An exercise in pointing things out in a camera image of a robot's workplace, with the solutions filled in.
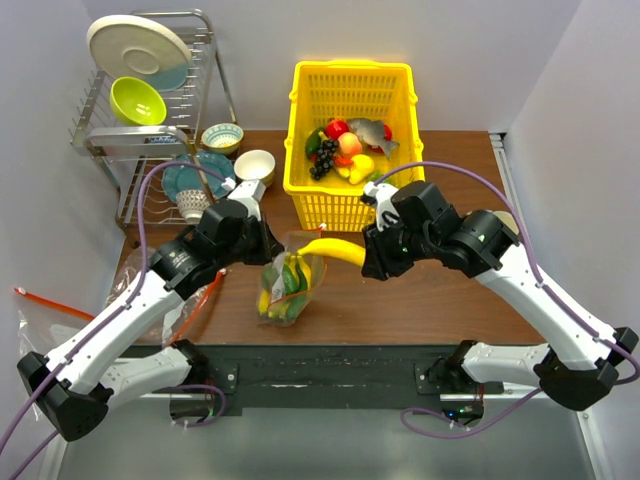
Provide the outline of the yellow toy banana bunch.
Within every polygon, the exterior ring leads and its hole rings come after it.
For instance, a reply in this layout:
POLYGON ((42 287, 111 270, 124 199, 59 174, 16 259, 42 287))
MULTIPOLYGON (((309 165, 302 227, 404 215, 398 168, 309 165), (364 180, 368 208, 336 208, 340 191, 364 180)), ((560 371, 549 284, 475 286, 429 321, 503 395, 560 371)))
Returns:
POLYGON ((286 253, 281 266, 273 263, 266 265, 261 273, 261 290, 257 301, 257 310, 265 322, 276 325, 290 325, 296 320, 288 320, 285 312, 290 300, 298 295, 305 295, 307 303, 312 287, 312 270, 306 260, 297 254, 286 253), (285 295, 282 279, 282 268, 287 264, 295 270, 299 280, 299 291, 293 295, 285 295))

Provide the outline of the clear zip top bag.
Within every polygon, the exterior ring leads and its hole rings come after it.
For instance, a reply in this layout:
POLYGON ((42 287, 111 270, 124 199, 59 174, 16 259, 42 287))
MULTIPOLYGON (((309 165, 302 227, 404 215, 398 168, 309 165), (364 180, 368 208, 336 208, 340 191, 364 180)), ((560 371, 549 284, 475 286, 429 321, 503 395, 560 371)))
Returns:
POLYGON ((286 327, 294 324, 307 307, 326 273, 321 256, 299 254, 312 240, 320 239, 325 223, 310 230, 287 232, 281 243, 284 251, 265 265, 260 277, 256 303, 260 322, 286 327))

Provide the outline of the green toy bell pepper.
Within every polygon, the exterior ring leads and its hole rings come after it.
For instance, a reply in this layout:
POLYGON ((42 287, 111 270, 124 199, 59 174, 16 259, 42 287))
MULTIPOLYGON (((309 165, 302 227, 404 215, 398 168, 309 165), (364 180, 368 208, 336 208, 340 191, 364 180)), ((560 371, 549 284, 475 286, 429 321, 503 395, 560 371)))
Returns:
POLYGON ((285 264, 282 268, 282 279, 285 286, 285 295, 293 295, 299 291, 299 280, 295 270, 285 264))

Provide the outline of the single yellow toy banana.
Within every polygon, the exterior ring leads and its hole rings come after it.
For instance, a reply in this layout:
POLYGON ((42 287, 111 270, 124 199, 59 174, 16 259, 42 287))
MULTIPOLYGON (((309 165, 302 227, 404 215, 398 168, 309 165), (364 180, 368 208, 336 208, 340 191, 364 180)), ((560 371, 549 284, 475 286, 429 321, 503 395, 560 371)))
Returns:
POLYGON ((362 267, 366 251, 364 247, 343 239, 318 238, 299 248, 296 254, 331 257, 362 267))

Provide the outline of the green toy cucumber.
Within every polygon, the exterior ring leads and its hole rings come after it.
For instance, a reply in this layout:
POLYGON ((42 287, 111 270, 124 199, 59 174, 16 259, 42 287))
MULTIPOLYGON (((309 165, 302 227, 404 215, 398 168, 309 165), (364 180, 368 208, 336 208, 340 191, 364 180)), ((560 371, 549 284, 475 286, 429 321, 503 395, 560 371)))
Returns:
POLYGON ((285 312, 288 320, 296 320, 307 305, 307 297, 305 295, 298 295, 293 297, 285 312))

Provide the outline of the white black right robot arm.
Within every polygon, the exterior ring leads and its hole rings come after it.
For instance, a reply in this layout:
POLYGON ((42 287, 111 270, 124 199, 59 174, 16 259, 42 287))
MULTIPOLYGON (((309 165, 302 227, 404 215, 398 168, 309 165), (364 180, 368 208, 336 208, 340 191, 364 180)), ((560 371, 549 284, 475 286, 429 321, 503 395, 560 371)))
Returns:
POLYGON ((488 382, 538 387, 574 411, 611 392, 637 334, 589 315, 546 274, 535 274, 524 244, 496 214, 461 216, 425 181, 402 188, 369 182, 361 199, 375 210, 374 223, 363 230, 363 276, 385 281, 435 259, 496 293, 544 339, 530 347, 465 340, 430 368, 432 378, 459 393, 488 382))

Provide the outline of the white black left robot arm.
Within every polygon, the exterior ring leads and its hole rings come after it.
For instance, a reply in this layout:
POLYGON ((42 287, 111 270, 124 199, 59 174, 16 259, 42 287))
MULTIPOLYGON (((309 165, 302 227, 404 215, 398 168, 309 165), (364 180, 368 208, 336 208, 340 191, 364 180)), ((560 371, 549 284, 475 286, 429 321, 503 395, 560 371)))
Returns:
POLYGON ((137 396, 174 386, 200 390, 207 368, 184 341, 130 363, 127 373, 113 363, 158 317, 181 306, 221 269, 234 263, 262 266, 283 250, 257 201, 216 202, 198 225, 147 257, 134 285, 83 330, 46 355, 29 352, 19 360, 17 369, 31 401, 72 442, 137 396))

